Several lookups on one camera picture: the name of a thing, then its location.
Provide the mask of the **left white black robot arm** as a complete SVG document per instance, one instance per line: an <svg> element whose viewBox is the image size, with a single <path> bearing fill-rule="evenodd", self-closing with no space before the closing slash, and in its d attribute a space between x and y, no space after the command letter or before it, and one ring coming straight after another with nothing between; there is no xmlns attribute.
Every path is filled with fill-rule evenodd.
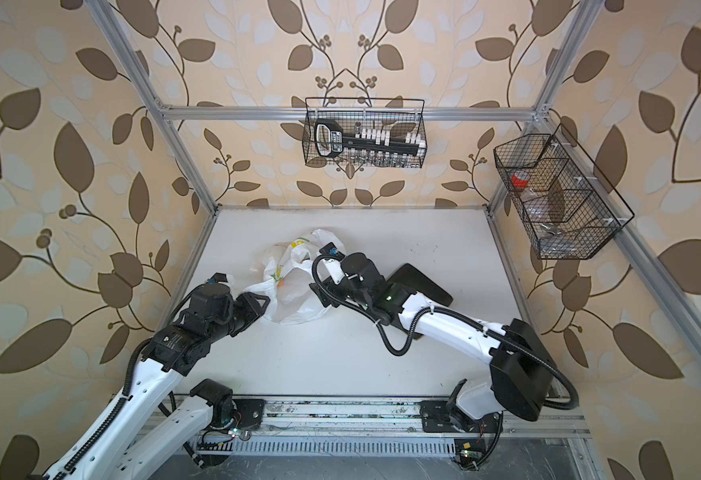
<svg viewBox="0 0 701 480"><path fill-rule="evenodd" d="M210 354L272 311L274 296L248 289L233 296L216 273L172 311L172 321L142 341L126 367L124 385L88 431L46 472L46 479L148 479L176 451L206 430L246 439L254 416L236 406L232 388L204 379L148 434L142 427L164 399Z"/></svg>

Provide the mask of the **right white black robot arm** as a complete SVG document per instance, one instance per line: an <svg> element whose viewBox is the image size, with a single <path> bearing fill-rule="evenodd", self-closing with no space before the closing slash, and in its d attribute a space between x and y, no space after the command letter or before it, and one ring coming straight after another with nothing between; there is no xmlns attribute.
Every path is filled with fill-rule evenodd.
<svg viewBox="0 0 701 480"><path fill-rule="evenodd" d="M472 318L451 309L452 296L416 267L404 264L385 277L365 254L343 254L333 243L312 260L310 275L310 289L322 306L348 308L371 321L391 355L402 357L416 338L427 337L487 371L484 381L460 380L436 415L447 428L478 439L456 451L462 470L478 471L488 462L505 414L536 422L545 408L578 408L573 383L521 319L502 324Z"/></svg>

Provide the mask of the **white plastic bag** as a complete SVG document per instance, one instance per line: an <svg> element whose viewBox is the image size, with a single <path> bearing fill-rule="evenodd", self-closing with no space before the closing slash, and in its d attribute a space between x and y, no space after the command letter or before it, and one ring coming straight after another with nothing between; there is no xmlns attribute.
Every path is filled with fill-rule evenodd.
<svg viewBox="0 0 701 480"><path fill-rule="evenodd" d="M276 325L298 325L320 319L328 312L310 289L312 264L320 249L334 244L344 250L336 234L323 229L312 230L296 239L278 243L264 251L252 264L252 272L262 281L246 288L246 292L266 296L270 302L262 322Z"/></svg>

